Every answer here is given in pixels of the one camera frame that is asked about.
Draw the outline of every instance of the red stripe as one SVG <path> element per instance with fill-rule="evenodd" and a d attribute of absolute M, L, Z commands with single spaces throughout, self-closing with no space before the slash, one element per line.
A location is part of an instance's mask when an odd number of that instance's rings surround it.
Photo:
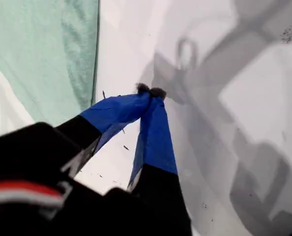
<path fill-rule="evenodd" d="M 0 181 L 0 190 L 30 190 L 33 192 L 43 193 L 51 196 L 61 196 L 61 193 L 53 188 L 25 180 Z"/>

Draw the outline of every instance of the green tent fabric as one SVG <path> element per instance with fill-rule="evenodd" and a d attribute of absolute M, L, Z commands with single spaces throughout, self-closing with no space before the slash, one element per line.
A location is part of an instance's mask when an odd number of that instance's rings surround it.
<path fill-rule="evenodd" d="M 0 0 L 0 70 L 35 121 L 93 102 L 98 0 Z"/>

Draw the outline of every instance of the fuzzy tip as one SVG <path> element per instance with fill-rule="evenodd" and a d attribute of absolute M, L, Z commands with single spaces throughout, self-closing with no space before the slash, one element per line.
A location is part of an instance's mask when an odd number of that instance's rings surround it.
<path fill-rule="evenodd" d="M 161 88 L 152 88 L 150 90 L 150 93 L 152 96 L 154 97 L 161 97 L 162 100 L 165 100 L 166 96 L 167 96 L 167 92 L 164 91 L 163 89 Z"/>
<path fill-rule="evenodd" d="M 143 92 L 149 92 L 149 87 L 143 83 L 136 84 L 137 94 L 141 94 Z"/>

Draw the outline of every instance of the blue fabric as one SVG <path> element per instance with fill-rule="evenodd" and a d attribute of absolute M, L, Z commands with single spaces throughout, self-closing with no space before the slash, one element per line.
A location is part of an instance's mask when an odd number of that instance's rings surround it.
<path fill-rule="evenodd" d="M 138 120 L 146 112 L 149 102 L 148 92 L 109 97 L 82 112 L 80 115 L 102 133 L 95 153 L 127 124 Z"/>
<path fill-rule="evenodd" d="M 168 117 L 160 97 L 152 98 L 148 110 L 141 117 L 130 183 L 143 164 L 177 174 Z"/>

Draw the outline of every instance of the dirt speck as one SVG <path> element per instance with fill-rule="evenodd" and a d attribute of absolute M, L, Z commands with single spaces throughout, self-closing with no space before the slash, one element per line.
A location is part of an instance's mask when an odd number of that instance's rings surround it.
<path fill-rule="evenodd" d="M 208 205 L 205 204 L 205 203 L 203 203 L 203 204 L 202 204 L 202 208 L 203 208 L 204 210 L 207 210 L 207 209 L 208 209 Z"/>

